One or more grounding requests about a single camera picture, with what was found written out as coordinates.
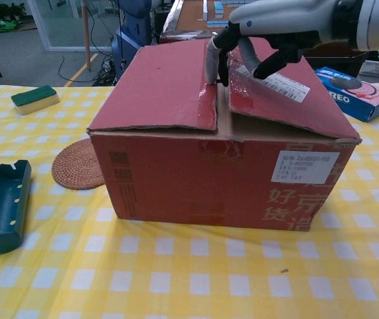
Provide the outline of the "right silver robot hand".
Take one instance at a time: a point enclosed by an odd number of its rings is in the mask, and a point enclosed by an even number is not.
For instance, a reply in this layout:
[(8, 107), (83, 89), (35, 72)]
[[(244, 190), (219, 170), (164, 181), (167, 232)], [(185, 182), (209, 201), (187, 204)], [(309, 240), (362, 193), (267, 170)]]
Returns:
[[(254, 78), (265, 79), (298, 63), (304, 50), (331, 42), (335, 5), (335, 1), (254, 1), (233, 10), (227, 26), (206, 46), (205, 81), (214, 84), (220, 78), (228, 84), (227, 54), (236, 47)], [(251, 37), (265, 39), (275, 52), (259, 60)]]

